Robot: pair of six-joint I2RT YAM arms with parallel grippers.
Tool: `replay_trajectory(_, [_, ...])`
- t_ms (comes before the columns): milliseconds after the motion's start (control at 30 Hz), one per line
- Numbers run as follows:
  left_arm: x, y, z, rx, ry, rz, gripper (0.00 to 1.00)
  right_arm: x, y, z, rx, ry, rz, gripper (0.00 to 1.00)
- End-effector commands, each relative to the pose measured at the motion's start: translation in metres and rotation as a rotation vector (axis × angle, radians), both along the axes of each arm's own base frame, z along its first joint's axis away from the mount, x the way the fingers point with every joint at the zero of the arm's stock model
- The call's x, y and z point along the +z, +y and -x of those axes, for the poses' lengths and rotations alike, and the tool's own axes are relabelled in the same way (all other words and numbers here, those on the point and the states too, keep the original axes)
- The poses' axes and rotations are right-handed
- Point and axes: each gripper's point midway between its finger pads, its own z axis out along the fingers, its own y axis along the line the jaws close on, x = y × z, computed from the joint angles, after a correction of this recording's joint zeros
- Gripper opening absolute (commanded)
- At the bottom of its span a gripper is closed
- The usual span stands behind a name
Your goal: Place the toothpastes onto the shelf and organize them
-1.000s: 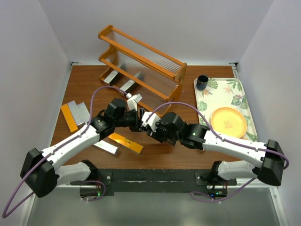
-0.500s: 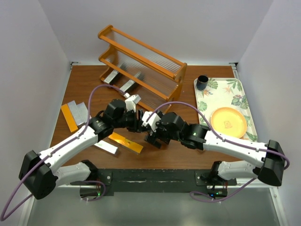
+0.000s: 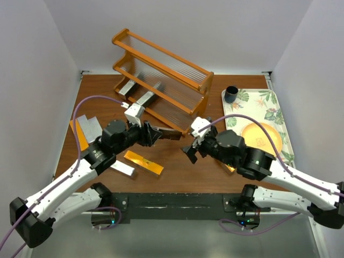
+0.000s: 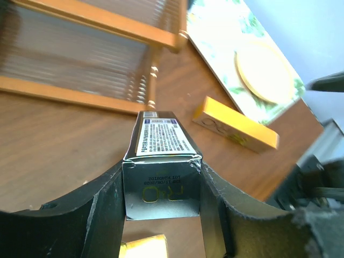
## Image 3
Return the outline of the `chrome silver toothpaste box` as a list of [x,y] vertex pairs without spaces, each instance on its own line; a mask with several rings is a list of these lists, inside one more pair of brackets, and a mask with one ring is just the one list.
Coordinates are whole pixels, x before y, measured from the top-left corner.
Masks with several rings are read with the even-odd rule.
[[180,140],[182,136],[182,132],[170,128],[160,128],[159,131],[161,132],[160,139]]

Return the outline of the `black toothpaste box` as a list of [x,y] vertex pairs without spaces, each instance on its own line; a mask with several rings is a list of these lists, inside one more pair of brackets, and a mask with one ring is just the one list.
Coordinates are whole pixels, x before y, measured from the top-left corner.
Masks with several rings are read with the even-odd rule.
[[143,106],[144,108],[147,108],[149,105],[151,105],[154,101],[158,99],[158,95],[153,93],[152,91],[148,91],[145,94],[143,94],[136,103],[140,106]]

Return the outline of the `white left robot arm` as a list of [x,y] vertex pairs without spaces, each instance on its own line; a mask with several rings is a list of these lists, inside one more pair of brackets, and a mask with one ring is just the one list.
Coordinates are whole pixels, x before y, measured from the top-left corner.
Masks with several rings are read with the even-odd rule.
[[134,144],[150,147],[163,132],[148,121],[143,125],[114,120],[61,177],[35,195],[15,198],[9,205],[10,224],[24,242],[34,248],[53,232],[52,214],[79,187],[96,178],[116,161],[116,156]]

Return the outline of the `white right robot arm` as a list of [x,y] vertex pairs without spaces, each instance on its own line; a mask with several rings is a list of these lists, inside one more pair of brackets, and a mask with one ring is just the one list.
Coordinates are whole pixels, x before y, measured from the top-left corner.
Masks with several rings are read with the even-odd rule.
[[192,163],[196,153],[236,169],[250,180],[282,187],[275,191],[246,184],[238,201],[241,209],[278,208],[302,213],[332,229],[343,226],[343,183],[329,183],[309,176],[257,148],[248,147],[243,137],[232,130],[218,132],[211,126],[205,132],[193,132],[195,140],[182,149]]

